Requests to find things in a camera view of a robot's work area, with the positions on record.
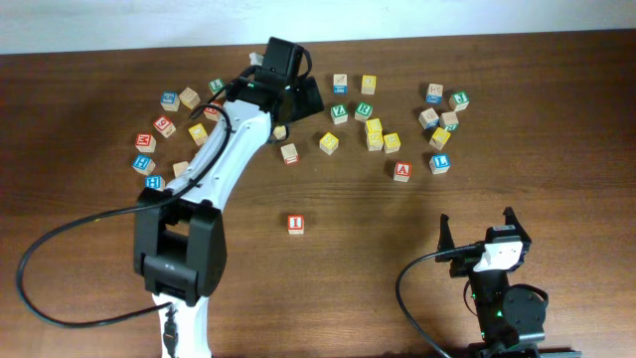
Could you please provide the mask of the yellow C block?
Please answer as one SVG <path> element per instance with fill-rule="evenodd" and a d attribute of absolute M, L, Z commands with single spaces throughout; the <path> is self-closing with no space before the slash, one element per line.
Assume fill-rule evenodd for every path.
<path fill-rule="evenodd" d="M 287 137 L 287 127 L 285 125 L 276 126 L 272 134 L 277 141 L 284 140 Z"/>

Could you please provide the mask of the red I block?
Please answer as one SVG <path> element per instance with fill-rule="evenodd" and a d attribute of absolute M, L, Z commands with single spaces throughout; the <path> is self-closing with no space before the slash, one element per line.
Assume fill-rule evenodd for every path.
<path fill-rule="evenodd" d="M 287 217 L 287 230 L 290 235 L 303 235 L 305 220 L 302 215 L 289 215 Z"/>

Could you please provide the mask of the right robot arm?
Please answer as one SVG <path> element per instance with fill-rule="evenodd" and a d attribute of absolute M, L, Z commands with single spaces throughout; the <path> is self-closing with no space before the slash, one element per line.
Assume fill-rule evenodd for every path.
<path fill-rule="evenodd" d="M 508 275 L 525 262 L 532 240 L 512 208 L 503 216 L 505 223 L 488 228 L 484 240 L 457 247 L 449 217 L 441 215 L 436 261 L 450 263 L 452 278 L 468 279 L 482 333 L 482 341 L 469 346 L 472 357 L 538 357 L 549 296 L 528 284 L 509 283 Z"/>

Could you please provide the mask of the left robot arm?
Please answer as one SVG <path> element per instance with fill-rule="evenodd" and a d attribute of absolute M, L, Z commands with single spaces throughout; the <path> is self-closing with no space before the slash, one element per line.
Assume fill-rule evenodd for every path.
<path fill-rule="evenodd" d="M 223 209 L 254 153 L 277 125 L 323 110 L 298 44 L 270 38 L 259 65 L 226 85 L 221 119 L 187 169 L 164 190 L 144 189 L 133 267 L 158 306 L 165 357 L 209 357 L 208 300 L 227 262 Z"/>

